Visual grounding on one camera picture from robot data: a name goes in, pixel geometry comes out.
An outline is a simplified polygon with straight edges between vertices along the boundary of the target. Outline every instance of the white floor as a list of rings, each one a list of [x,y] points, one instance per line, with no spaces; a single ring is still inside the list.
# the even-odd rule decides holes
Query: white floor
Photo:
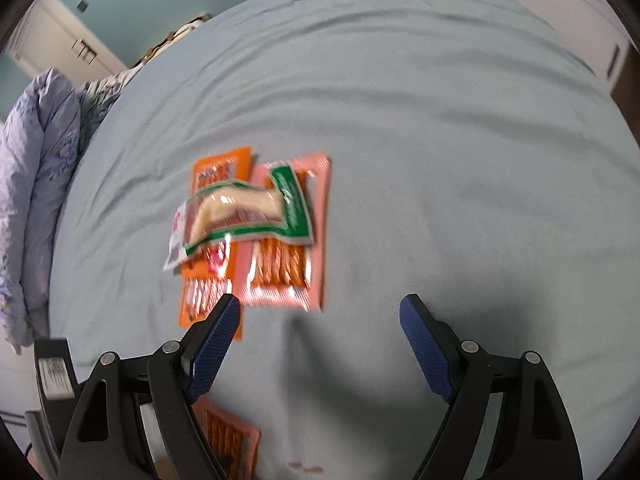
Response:
[[[33,364],[33,347],[22,349],[17,356],[5,341],[0,341],[0,412],[24,415],[27,410],[38,410],[38,386]],[[5,423],[18,420],[2,415]],[[27,430],[21,426],[6,424],[18,446],[24,450],[29,443]]]

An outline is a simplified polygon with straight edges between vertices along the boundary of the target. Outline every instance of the white label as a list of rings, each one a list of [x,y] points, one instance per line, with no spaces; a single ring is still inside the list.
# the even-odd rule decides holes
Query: white label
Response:
[[[69,374],[66,373],[65,360],[62,357],[38,359],[40,379],[44,396],[49,400],[73,399],[74,389],[71,387]]]

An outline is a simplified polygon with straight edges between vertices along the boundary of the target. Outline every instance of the orange snack package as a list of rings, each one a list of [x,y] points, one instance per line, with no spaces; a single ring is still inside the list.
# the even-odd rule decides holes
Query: orange snack package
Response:
[[[240,242],[234,294],[245,306],[287,306],[320,310],[324,281],[324,232],[331,163],[324,153],[286,160],[300,183],[313,224],[312,246],[287,245],[275,238]],[[272,187],[269,169],[254,167],[251,183]]]
[[[191,192],[215,182],[236,178],[249,180],[252,150],[245,146],[197,161],[191,176]],[[206,319],[225,292],[232,291],[238,243],[207,244],[196,256],[180,266],[184,279],[178,324],[183,328]],[[242,320],[234,339],[242,336]]]
[[[222,460],[229,480],[251,480],[258,459],[260,431],[207,396],[201,396],[191,409],[210,449]]]

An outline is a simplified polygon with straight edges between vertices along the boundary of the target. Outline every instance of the packaged food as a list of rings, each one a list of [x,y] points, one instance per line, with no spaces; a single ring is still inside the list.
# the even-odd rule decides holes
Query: packaged food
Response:
[[[195,256],[204,245],[275,237],[290,245],[313,244],[313,228],[296,173],[272,166],[270,187],[225,180],[197,190],[178,209],[165,270]]]
[[[223,180],[249,180],[252,150],[245,146],[196,162],[191,192]],[[174,227],[179,218],[174,220]],[[237,244],[223,240],[203,246],[198,254],[180,266],[184,280],[178,324],[183,328],[205,319],[225,292],[231,292]],[[235,339],[242,336],[242,320]]]
[[[251,480],[258,459],[260,431],[226,412],[207,396],[201,396],[192,410],[227,478]]]
[[[324,153],[285,161],[296,173],[310,212],[312,246],[287,244],[276,238],[242,242],[238,250],[234,294],[246,306],[289,306],[319,310],[324,280],[324,231],[331,164]],[[252,184],[274,186],[271,168],[282,162],[254,167]]]

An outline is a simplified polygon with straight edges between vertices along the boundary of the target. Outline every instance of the bed sheet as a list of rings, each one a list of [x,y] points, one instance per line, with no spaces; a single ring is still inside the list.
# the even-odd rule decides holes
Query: bed sheet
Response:
[[[58,227],[50,326],[80,379],[181,337],[174,211],[194,161],[246,144],[333,161],[324,312],[247,310],[210,393],[262,431],[260,478],[411,477],[446,406],[399,327],[410,292],[489,352],[539,351],[585,478],[603,471],[640,412],[639,152],[544,21],[513,0],[250,0],[163,52]]]

